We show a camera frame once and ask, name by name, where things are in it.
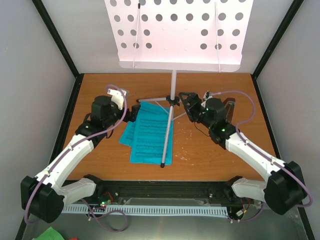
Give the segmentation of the blue sheet music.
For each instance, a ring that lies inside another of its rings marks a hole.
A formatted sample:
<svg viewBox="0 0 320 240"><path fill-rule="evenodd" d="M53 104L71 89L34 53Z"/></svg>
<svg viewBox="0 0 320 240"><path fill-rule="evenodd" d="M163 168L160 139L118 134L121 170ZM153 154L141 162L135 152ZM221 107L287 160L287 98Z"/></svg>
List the blue sheet music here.
<svg viewBox="0 0 320 240"><path fill-rule="evenodd" d="M149 116L156 116L156 115L165 115L169 113L168 107L162 107L159 104L152 104L149 102L142 102L140 104L140 110L138 111L138 115L146 115ZM125 146L132 146L133 139L134 139L134 132L135 132L136 122L129 121L122 136L119 139L119 143Z"/></svg>
<svg viewBox="0 0 320 240"><path fill-rule="evenodd" d="M135 121L130 162L160 165L165 147L168 114L140 110Z"/></svg>

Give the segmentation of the brown wooden metronome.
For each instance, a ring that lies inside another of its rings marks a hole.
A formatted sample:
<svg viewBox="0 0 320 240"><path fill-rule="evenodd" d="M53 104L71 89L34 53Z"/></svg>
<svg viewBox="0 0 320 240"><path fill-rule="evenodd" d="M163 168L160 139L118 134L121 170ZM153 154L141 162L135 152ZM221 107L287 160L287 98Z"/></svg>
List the brown wooden metronome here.
<svg viewBox="0 0 320 240"><path fill-rule="evenodd" d="M231 124L236 106L236 99L228 97L223 101L223 104L226 109L226 121Z"/></svg>

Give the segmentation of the white music stand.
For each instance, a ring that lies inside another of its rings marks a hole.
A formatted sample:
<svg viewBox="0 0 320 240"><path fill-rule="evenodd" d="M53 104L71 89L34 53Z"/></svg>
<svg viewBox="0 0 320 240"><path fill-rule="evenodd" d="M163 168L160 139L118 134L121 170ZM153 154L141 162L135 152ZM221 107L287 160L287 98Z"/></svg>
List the white music stand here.
<svg viewBox="0 0 320 240"><path fill-rule="evenodd" d="M240 69L251 0L107 0L119 65L232 73Z"/></svg>

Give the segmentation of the clear plastic metronome cover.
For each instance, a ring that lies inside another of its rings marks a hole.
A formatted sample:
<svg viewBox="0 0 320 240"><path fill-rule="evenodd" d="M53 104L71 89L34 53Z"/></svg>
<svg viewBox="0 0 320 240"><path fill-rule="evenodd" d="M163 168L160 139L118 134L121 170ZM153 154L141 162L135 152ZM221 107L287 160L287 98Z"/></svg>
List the clear plastic metronome cover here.
<svg viewBox="0 0 320 240"><path fill-rule="evenodd" d="M226 121L231 124L233 120L234 110L235 110L235 102L228 101L225 105L225 109L226 109Z"/></svg>

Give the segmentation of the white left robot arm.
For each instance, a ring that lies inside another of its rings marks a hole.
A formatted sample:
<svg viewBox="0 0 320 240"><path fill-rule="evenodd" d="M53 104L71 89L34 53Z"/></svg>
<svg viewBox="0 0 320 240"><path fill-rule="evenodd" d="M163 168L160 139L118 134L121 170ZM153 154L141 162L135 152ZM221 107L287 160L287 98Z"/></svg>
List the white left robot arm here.
<svg viewBox="0 0 320 240"><path fill-rule="evenodd" d="M26 176L20 183L21 206L25 214L38 217L46 223L54 222L63 209L80 199L89 197L92 201L103 198L104 188L100 179L87 174L80 180L63 185L70 173L104 138L111 135L117 123L134 122L140 104L126 107L122 97L97 96L83 123L77 128L69 144L36 176Z"/></svg>

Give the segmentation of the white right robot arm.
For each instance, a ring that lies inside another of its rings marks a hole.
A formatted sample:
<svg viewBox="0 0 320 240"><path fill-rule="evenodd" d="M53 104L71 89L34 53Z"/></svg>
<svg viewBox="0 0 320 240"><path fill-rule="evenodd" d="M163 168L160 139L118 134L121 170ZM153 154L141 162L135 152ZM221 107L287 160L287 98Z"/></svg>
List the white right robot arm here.
<svg viewBox="0 0 320 240"><path fill-rule="evenodd" d="M192 123L206 127L215 144L241 158L262 177L262 180L233 178L230 188L236 197L261 201L279 215L302 207L310 192L296 162L284 162L249 140L227 119L227 103L216 94L208 91L200 98L195 92L180 92L179 97Z"/></svg>

